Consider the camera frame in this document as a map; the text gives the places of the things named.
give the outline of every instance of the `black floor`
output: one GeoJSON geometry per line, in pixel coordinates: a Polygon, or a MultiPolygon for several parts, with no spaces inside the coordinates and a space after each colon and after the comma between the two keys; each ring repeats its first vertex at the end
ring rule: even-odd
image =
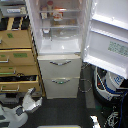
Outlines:
{"type": "Polygon", "coordinates": [[[90,115],[98,116],[103,126],[105,119],[100,110],[86,109],[85,94],[79,92],[77,99],[43,99],[42,107],[33,114],[28,114],[28,121],[22,128],[43,125],[79,125],[81,128],[92,128],[90,115]]]}

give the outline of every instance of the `wooden cabinet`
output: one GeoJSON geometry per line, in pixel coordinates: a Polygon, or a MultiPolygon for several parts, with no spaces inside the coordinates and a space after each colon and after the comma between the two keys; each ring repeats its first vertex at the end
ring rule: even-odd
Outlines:
{"type": "Polygon", "coordinates": [[[31,48],[28,30],[0,31],[0,49],[31,48]]]}
{"type": "Polygon", "coordinates": [[[34,87],[40,91],[38,76],[35,81],[0,82],[0,92],[4,93],[27,92],[34,87]]]}
{"type": "Polygon", "coordinates": [[[8,20],[9,27],[6,31],[0,31],[0,93],[25,93],[29,88],[35,87],[36,92],[42,95],[42,79],[30,28],[12,31],[12,21],[13,18],[8,20]],[[36,76],[36,80],[6,80],[32,76],[36,76]]]}
{"type": "Polygon", "coordinates": [[[34,65],[31,49],[0,50],[0,66],[34,65]]]}

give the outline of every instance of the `drawer handle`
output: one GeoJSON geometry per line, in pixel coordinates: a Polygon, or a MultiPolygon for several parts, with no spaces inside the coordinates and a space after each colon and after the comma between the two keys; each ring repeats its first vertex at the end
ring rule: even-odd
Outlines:
{"type": "Polygon", "coordinates": [[[3,87],[4,87],[4,85],[1,86],[1,92],[18,92],[19,88],[20,88],[19,85],[18,85],[18,88],[16,90],[3,90],[3,87]]]}
{"type": "Polygon", "coordinates": [[[16,74],[16,71],[14,70],[14,72],[0,72],[0,75],[13,75],[16,74]]]}
{"type": "Polygon", "coordinates": [[[0,61],[0,63],[8,63],[9,59],[7,59],[6,61],[0,61]]]}
{"type": "Polygon", "coordinates": [[[68,64],[68,63],[70,63],[70,62],[71,62],[70,60],[69,60],[69,61],[66,61],[66,62],[64,62],[64,63],[56,63],[56,62],[50,61],[51,64],[55,64],[55,65],[59,65],[59,66],[68,64]]]}
{"type": "Polygon", "coordinates": [[[65,81],[57,81],[57,80],[52,80],[52,82],[55,82],[57,84],[65,84],[67,82],[69,82],[70,80],[65,80],[65,81]]]}

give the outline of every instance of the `white drawer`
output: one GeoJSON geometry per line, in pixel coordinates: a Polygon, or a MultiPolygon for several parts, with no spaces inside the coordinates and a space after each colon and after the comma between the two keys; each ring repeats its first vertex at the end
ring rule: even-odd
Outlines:
{"type": "Polygon", "coordinates": [[[48,99],[77,97],[79,78],[44,79],[43,82],[48,99]]]}
{"type": "Polygon", "coordinates": [[[39,56],[38,61],[43,79],[80,76],[80,56],[47,55],[39,56]]]}

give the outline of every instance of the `freezer drawer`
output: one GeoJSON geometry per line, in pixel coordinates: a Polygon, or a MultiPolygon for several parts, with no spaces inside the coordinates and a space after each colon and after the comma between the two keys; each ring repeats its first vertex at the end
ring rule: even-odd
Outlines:
{"type": "Polygon", "coordinates": [[[28,30],[0,31],[0,49],[31,48],[28,30]]]}
{"type": "Polygon", "coordinates": [[[78,78],[44,79],[43,82],[48,99],[77,97],[78,78]]]}
{"type": "Polygon", "coordinates": [[[25,5],[1,6],[1,11],[5,17],[22,17],[26,16],[27,10],[25,5]]]}
{"type": "Polygon", "coordinates": [[[2,76],[27,76],[38,75],[36,65],[32,66],[14,66],[14,67],[0,67],[0,77],[2,76]]]}
{"type": "Polygon", "coordinates": [[[38,57],[42,78],[78,77],[81,59],[77,55],[47,55],[38,57]]]}
{"type": "Polygon", "coordinates": [[[0,50],[0,66],[34,65],[31,49],[0,50]]]}
{"type": "Polygon", "coordinates": [[[39,78],[36,77],[34,81],[17,81],[17,82],[0,82],[0,92],[27,92],[29,88],[36,88],[40,91],[39,78]]]}

